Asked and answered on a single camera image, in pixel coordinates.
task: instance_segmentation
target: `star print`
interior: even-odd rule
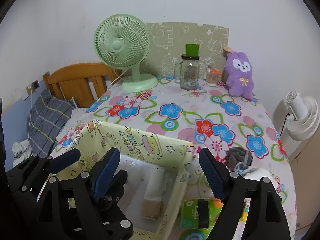
[[[75,175],[76,175],[76,171],[75,171],[75,170],[72,170],[72,171],[70,171],[70,174],[71,174],[71,177],[72,177],[72,176],[75,176]]]
[[[166,151],[168,151],[168,152],[173,152],[174,151],[174,148],[173,148],[173,146],[166,146],[167,148],[165,149]]]

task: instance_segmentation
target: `floral tablecloth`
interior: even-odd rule
[[[158,77],[151,90],[129,93],[116,85],[99,98],[74,125],[52,155],[65,152],[73,137],[92,119],[119,123],[152,133],[193,142],[194,161],[184,199],[209,198],[212,191],[201,170],[198,153],[209,147],[218,161],[226,162],[226,152],[241,146],[252,152],[251,168],[263,167],[278,183],[277,192],[294,237],[296,196],[286,152],[267,112],[257,98],[233,98],[224,84],[210,87],[200,81],[196,91],[182,90],[172,77]],[[239,222],[234,239],[240,239],[244,222]],[[205,239],[201,230],[175,227],[170,239]]]

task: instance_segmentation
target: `bolt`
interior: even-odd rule
[[[51,177],[51,178],[49,179],[49,183],[54,183],[54,182],[56,182],[56,180],[57,180],[56,177]]]
[[[237,178],[237,177],[239,177],[239,173],[233,171],[233,172],[230,172],[230,176],[233,178]]]
[[[112,196],[105,196],[104,199],[105,199],[106,201],[109,201],[109,202],[110,202],[110,201],[112,201]]]
[[[82,172],[82,173],[80,174],[80,176],[81,176],[81,178],[86,178],[86,177],[89,176],[89,172],[84,171],[84,172]]]
[[[270,182],[270,179],[268,177],[263,177],[262,179],[265,183],[269,183]]]
[[[120,225],[123,227],[123,228],[129,228],[131,226],[131,223],[129,220],[122,220],[120,222]]]

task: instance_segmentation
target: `green tissue box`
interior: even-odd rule
[[[205,199],[208,202],[209,210],[209,227],[213,227],[217,221],[223,204],[217,198]],[[199,213],[198,200],[185,200],[181,205],[180,228],[198,228]]]

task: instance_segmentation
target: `wooden bed frame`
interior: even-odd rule
[[[121,75],[122,72],[116,70],[116,73]],[[113,69],[102,62],[79,63],[60,68],[51,75],[44,74],[43,79],[47,88],[57,98],[70,100],[73,97],[79,107],[90,107],[95,100],[87,79],[91,78],[99,98],[107,91],[105,76],[108,76],[111,82],[116,79]]]

